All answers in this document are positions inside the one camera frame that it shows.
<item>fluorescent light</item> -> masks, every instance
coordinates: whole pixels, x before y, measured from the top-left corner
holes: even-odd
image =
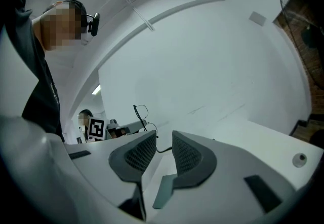
[[[101,90],[100,85],[92,92],[93,95],[96,95]]]

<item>gray mesh panel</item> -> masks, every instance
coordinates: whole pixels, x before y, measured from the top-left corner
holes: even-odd
[[[151,162],[156,148],[156,138],[147,138],[125,154],[125,161],[136,170],[144,173]]]
[[[177,158],[178,175],[190,171],[201,161],[201,153],[176,136],[173,139],[173,155]]]

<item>black headphones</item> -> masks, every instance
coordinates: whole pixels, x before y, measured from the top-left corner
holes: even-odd
[[[96,36],[98,33],[100,14],[96,13],[93,16],[87,14],[87,16],[92,18],[92,20],[88,22],[88,32],[91,32],[92,36]]]

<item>black shirt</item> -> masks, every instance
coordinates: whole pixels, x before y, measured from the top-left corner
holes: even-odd
[[[8,11],[6,30],[18,54],[38,78],[22,117],[40,125],[46,132],[54,133],[64,142],[60,123],[60,102],[45,53],[36,38],[29,19],[32,10],[25,10],[26,0],[17,0]]]

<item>person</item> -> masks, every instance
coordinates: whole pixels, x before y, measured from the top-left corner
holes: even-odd
[[[88,138],[88,126],[89,126],[90,117],[93,117],[93,114],[88,109],[84,109],[84,110],[80,111],[79,115],[77,116],[78,123],[80,126],[79,127],[80,134],[81,134],[80,140],[82,141],[82,143],[86,143],[89,141],[95,141],[95,139],[92,140],[90,138],[90,140],[89,140],[89,138]]]
[[[81,38],[87,29],[87,12],[76,0],[55,2],[44,13],[30,20],[32,10],[25,9],[26,0],[17,0],[8,10],[5,26],[17,53],[38,78],[22,117],[54,133],[64,142],[60,123],[60,101],[45,52]]]

